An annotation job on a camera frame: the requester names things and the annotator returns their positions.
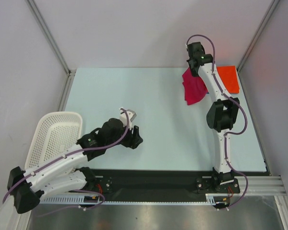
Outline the crimson red t-shirt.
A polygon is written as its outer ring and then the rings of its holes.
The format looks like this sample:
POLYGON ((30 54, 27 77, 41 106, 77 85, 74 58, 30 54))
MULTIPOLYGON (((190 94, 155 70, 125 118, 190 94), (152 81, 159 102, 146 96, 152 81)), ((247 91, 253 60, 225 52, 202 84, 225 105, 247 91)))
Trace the crimson red t-shirt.
POLYGON ((184 99, 187 105, 200 102, 205 96, 207 88, 200 77, 193 77, 189 68, 182 75, 184 99))

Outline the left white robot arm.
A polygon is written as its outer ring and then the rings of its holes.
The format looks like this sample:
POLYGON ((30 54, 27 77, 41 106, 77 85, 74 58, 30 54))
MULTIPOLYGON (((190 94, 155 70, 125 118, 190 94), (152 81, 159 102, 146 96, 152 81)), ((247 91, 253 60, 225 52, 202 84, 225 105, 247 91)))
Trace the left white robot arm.
POLYGON ((93 191, 96 176, 90 168, 82 167, 73 173, 67 171, 104 155, 117 145, 136 149, 143 139, 139 127, 132 124, 135 118, 135 111, 121 108, 119 118, 111 118, 102 127, 83 135, 58 156, 26 170, 15 167, 10 171, 8 191, 3 199, 12 196, 16 212, 23 214, 50 196, 69 191, 93 191))

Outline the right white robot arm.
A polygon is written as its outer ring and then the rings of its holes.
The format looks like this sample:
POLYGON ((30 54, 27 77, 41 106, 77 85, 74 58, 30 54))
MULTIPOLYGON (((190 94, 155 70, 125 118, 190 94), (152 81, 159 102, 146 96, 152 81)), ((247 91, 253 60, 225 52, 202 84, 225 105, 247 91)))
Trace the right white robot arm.
POLYGON ((195 42, 186 47, 191 74, 203 80, 212 100, 206 115, 207 125, 213 131, 215 143, 215 161, 209 188, 224 192, 234 182, 228 145, 229 132, 236 123, 240 101, 238 98, 232 98, 225 88, 213 56, 205 53, 203 45, 195 42))

